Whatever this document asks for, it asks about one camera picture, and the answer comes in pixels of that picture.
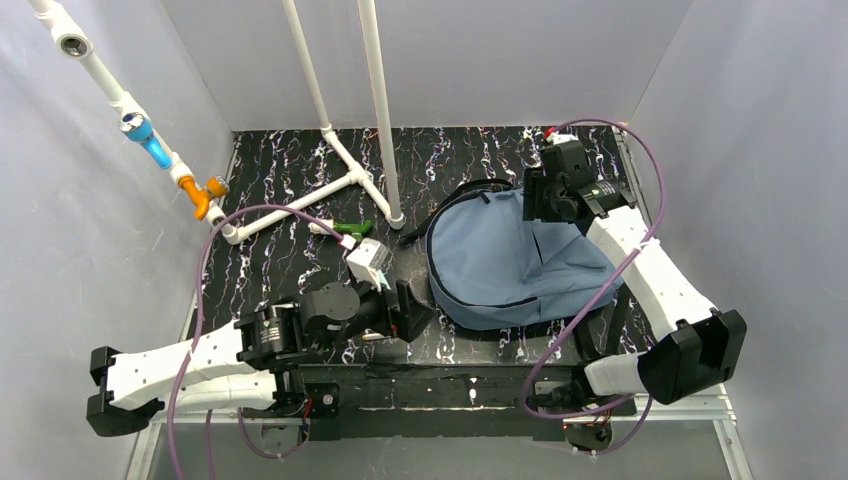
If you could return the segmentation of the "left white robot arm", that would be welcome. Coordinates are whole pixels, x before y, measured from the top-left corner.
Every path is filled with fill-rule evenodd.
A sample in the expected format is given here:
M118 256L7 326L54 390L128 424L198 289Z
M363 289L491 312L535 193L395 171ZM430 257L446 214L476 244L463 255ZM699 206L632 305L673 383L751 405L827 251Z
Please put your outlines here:
M410 343L436 315L406 281L392 288L333 282L197 339L140 353L98 347L89 366L97 391L85 418L98 436L117 437L184 412L246 408L295 415L309 403L301 366L368 333Z

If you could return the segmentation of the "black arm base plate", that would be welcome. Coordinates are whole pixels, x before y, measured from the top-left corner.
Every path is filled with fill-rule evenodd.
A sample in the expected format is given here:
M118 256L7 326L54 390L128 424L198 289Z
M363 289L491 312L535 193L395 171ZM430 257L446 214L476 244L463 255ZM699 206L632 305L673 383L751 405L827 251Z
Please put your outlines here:
M563 441L562 423L526 414L527 365L305 364L273 373L274 404L253 418L281 418L301 402L312 441L405 437L529 437Z

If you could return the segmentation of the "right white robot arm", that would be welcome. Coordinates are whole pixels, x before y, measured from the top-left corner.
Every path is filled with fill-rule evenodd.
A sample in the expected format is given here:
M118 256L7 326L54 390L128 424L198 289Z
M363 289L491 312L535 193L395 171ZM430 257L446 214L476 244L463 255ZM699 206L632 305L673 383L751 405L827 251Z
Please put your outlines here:
M572 370L567 386L534 394L531 405L583 407L613 395L647 394L663 405L730 380L747 324L719 310L686 279L650 232L635 197L600 180L581 141L553 134L541 166L524 175L527 220L574 224L616 266L621 292L642 308L656 344L641 354L604 354Z

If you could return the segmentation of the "blue student backpack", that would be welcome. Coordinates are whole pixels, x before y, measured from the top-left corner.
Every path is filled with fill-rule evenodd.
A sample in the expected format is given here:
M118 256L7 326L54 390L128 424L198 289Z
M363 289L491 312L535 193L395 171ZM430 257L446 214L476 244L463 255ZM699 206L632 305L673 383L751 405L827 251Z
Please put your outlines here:
M574 224L525 221L502 179L460 185L398 244L422 242L437 306L474 331L576 316L616 267Z

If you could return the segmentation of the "white yellow marker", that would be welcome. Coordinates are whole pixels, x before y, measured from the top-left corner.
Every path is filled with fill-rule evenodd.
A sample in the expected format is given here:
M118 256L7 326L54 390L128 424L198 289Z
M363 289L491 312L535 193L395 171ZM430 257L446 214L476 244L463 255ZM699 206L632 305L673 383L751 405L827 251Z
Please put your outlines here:
M368 341L386 340L387 336L379 334L379 333L372 332L372 333L364 333L361 336L361 338L362 338L363 341L368 342Z

